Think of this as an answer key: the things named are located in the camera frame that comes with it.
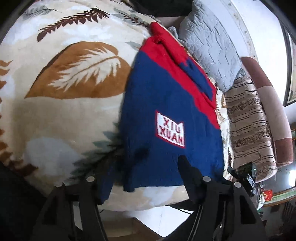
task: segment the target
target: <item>red bag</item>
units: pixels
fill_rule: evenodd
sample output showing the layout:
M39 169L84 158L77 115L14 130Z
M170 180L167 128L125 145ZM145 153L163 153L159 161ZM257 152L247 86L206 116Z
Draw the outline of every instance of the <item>red bag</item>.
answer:
M272 190L270 189L270 190L265 191L263 193L263 195L264 195L264 200L265 201L270 201L271 198L272 198Z

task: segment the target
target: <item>beige fleece blanket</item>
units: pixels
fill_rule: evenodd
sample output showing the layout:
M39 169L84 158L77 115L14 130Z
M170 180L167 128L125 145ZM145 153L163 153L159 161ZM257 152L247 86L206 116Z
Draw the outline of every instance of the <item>beige fleece blanket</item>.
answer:
M120 106L152 21L118 0L30 6L0 45L0 161L48 194L100 161L120 160ZM217 105L227 167L229 119L219 90ZM184 186L134 193L114 186L103 208L144 210L187 198Z

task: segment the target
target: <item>feather pattern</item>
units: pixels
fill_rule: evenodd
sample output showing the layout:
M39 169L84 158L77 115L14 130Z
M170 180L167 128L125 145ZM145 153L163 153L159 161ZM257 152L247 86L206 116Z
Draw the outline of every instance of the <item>feather pattern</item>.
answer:
M67 24L73 24L76 23L78 24L78 22L84 24L86 22L86 20L88 21L95 21L98 22L98 18L99 19L103 19L103 18L109 18L108 17L108 13L97 9L97 8L92 8L90 10L84 11L84 12L80 12L77 13L74 16L67 16L62 18L61 20L57 21L54 24L49 24L48 26L40 29L39 31L41 31L38 36L37 36L37 41L41 41L47 34L50 34L52 31L54 32L56 29L58 29L59 27L64 27Z
M33 7L31 9L27 9L24 14L23 17L24 19L29 19L31 17L37 16L37 15L46 15L49 14L51 11L56 11L55 9L50 9L48 7L46 7L45 5L42 5L40 7Z
M118 10L117 8L114 8L114 11L116 11L117 13L113 14L113 16L121 18L122 20L124 20L125 22L131 25L141 25L146 28L150 26L149 23L145 22L143 19L139 18L135 14L129 15L125 12L122 12L121 10Z
M96 84L104 81L107 76L115 76L120 68L118 57L108 49L88 50L89 53L81 56L80 61L70 65L69 69L61 71L61 79L49 85L67 91L72 85L77 85L84 79L88 81L91 76L96 76Z

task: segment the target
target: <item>screw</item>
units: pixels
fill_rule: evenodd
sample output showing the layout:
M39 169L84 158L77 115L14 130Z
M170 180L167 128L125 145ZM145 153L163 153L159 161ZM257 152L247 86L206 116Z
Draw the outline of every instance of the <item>screw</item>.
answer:
M59 187L63 186L63 183L58 183L58 184L56 184L55 186L56 186L57 188L59 188Z
M241 185L239 182L235 182L235 183L234 183L234 186L235 186L236 188L241 188L241 187L242 187L242 185Z
M91 183L91 182L94 181L94 177L93 176L89 176L89 177L86 178L86 181L89 182L89 183Z
M208 176L204 176L202 179L204 182L207 182L207 183L211 181L211 178Z

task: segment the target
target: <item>red fabric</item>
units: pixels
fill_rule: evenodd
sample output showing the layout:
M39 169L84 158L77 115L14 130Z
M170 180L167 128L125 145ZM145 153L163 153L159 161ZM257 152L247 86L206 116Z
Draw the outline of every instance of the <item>red fabric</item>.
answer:
M215 112L216 88L214 85L206 77L213 90L213 99L211 101L204 93L199 91L193 80L178 66L180 63L186 63L186 59L189 58L184 48L158 23L151 23L151 31L153 34L157 35L148 38L141 47L141 50L145 52L151 60L170 73L182 88L194 98L197 109L208 117L210 123L215 128L219 129L220 126ZM197 64L196 66L205 75L204 71Z
M270 201L271 198L272 198L272 190L267 190L263 193L263 196L264 196L264 200L265 201Z

